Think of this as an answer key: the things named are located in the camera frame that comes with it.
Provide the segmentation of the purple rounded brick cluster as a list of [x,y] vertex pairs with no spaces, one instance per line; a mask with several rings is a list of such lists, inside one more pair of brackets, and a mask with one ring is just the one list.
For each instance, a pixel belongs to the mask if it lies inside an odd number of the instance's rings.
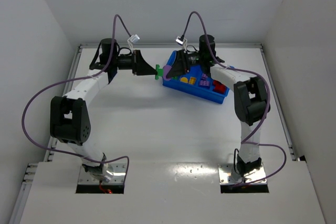
[[165,80],[165,81],[170,81],[171,80],[171,78],[169,78],[168,76],[167,76],[167,74],[170,72],[170,70],[171,70],[171,66],[170,65],[164,65],[163,66],[163,80]]

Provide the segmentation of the yellow rounded duplo brick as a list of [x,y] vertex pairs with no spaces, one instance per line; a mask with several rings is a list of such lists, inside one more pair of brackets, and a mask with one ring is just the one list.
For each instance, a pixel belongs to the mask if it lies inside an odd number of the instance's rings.
[[180,79],[180,81],[183,82],[183,83],[189,83],[188,78],[186,78],[186,77],[182,77]]

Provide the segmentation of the green brick cluster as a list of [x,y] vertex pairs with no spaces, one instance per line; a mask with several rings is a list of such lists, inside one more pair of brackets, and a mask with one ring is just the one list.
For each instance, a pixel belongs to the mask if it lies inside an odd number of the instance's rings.
[[163,78],[164,69],[160,67],[160,65],[155,65],[156,75],[155,80],[159,80],[160,78]]

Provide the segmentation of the purple rounded duplo brick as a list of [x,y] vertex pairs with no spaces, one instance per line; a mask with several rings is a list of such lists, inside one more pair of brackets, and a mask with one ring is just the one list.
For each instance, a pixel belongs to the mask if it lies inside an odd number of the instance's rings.
[[203,80],[203,81],[210,81],[211,78],[208,77],[206,74],[203,73],[203,74],[201,75],[201,80]]

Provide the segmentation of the red rectangular duplo brick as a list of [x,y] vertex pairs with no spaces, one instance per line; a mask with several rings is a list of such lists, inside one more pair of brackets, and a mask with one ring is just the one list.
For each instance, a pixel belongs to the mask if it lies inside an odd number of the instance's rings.
[[219,81],[213,80],[213,92],[219,93],[219,94],[225,94],[227,87],[220,83]]

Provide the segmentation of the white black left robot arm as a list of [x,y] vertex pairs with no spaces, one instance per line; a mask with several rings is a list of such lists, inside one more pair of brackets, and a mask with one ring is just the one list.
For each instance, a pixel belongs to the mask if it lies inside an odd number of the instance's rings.
[[89,66],[87,78],[64,96],[54,97],[50,103],[51,136],[70,146],[81,157],[85,172],[106,183],[112,178],[112,170],[108,167],[106,155],[89,140],[89,104],[112,82],[119,70],[165,79],[182,75],[176,67],[151,67],[139,50],[130,50],[128,54],[121,54],[120,50],[115,40],[103,39]]

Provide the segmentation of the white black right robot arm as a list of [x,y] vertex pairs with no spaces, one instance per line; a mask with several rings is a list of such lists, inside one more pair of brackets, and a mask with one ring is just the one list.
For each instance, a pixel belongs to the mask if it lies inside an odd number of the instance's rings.
[[261,167],[259,149],[260,127],[269,112],[269,95],[263,77],[251,71],[240,71],[224,65],[216,56],[214,37],[202,35],[199,49],[187,50],[187,40],[179,36],[175,40],[182,48],[177,51],[168,78],[187,74],[192,66],[200,66],[202,72],[225,85],[234,94],[234,109],[241,122],[240,148],[234,155],[234,171],[240,177]]

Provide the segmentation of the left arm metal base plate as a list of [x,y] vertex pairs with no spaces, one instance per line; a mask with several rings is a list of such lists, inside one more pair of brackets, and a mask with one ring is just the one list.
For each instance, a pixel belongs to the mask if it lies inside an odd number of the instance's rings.
[[82,165],[78,185],[123,185],[126,175],[126,164],[109,163],[91,167]]

